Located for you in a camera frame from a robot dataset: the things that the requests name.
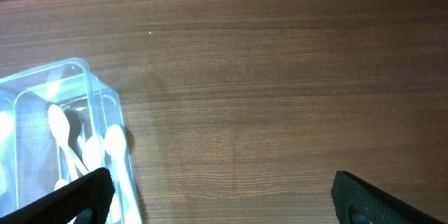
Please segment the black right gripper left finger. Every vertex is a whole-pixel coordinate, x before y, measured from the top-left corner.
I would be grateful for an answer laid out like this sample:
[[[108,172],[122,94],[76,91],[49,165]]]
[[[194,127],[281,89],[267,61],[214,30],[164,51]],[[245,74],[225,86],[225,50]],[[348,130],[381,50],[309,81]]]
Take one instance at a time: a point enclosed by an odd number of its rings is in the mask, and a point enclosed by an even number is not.
[[[1,218],[2,223],[105,224],[115,188],[101,167]]]

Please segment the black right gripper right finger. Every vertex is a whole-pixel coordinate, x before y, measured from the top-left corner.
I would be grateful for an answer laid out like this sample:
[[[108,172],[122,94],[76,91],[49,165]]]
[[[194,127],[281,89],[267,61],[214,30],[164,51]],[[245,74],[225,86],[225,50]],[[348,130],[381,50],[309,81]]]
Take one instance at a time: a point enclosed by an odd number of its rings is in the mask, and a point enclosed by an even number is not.
[[[331,197],[340,224],[443,224],[347,171],[336,172]]]

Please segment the thin-handled white plastic spoon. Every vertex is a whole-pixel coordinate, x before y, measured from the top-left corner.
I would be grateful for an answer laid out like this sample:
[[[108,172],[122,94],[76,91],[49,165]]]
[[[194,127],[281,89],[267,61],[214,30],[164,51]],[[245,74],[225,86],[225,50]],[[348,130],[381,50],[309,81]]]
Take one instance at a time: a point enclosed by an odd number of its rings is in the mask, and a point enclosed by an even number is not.
[[[59,190],[60,188],[67,186],[68,184],[69,184],[68,180],[61,178],[56,182],[56,184],[54,186],[54,191]]]

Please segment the cream yellow plastic spoon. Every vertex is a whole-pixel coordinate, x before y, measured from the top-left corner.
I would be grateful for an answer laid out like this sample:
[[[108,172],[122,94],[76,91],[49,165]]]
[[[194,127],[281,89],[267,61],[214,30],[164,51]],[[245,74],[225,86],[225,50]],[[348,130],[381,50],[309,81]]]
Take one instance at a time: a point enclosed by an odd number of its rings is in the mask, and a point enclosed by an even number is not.
[[[89,172],[102,167],[104,161],[104,139],[102,136],[91,136],[82,146],[82,161]]]

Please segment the broad white plastic spoon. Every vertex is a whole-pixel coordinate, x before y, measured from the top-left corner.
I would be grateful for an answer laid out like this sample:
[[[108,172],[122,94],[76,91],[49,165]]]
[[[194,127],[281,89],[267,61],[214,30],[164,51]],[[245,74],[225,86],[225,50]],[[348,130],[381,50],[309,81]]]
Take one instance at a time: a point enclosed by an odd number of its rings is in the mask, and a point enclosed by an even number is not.
[[[81,148],[86,141],[84,141],[81,136],[78,136],[78,138],[77,138],[77,143],[80,147],[81,153],[82,153]],[[72,153],[72,158],[73,158],[76,168],[82,175],[86,175],[88,172],[90,172],[87,170],[86,166],[84,165],[82,158],[79,159],[77,154]],[[120,210],[120,206],[119,206],[118,196],[114,193],[112,201],[111,201],[111,205],[109,208],[108,220],[106,222],[107,223],[119,223],[120,219],[121,219],[121,210]]]

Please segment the thick-handled white plastic spoon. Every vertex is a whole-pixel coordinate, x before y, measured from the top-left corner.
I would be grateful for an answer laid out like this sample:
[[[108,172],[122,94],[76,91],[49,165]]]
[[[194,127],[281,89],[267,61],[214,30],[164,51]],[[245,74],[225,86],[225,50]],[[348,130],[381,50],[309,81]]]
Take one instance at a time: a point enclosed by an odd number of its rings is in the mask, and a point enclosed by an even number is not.
[[[129,202],[128,210],[125,212],[125,222],[142,224],[139,205],[137,204],[137,198],[125,163],[127,142],[122,127],[117,124],[109,126],[104,140],[106,152],[115,162],[121,191]]]

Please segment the slim white plastic spoon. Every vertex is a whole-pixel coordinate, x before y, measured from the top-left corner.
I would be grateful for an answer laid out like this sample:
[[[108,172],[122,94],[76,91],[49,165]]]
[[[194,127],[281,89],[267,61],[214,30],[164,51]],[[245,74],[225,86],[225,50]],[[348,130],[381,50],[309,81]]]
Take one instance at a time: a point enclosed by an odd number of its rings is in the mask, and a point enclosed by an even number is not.
[[[77,180],[78,172],[76,171],[69,147],[70,124],[63,110],[58,105],[52,104],[48,107],[48,125],[57,145],[65,155],[71,180]]]

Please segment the right clear plastic container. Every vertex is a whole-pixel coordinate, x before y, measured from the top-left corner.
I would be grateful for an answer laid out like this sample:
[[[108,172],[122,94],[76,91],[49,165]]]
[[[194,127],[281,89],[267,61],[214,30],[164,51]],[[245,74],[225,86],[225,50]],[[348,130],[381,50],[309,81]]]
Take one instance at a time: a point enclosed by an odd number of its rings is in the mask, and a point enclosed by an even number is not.
[[[67,161],[48,125],[48,107],[58,105],[70,124],[69,147],[81,159],[77,138],[104,139],[117,124],[127,136],[118,93],[96,77],[88,63],[69,58],[1,79],[1,215],[6,216],[52,193],[59,179],[71,182]],[[111,173],[125,222],[129,202],[120,188],[116,164],[106,152],[102,167]],[[130,148],[126,166],[137,198]]]

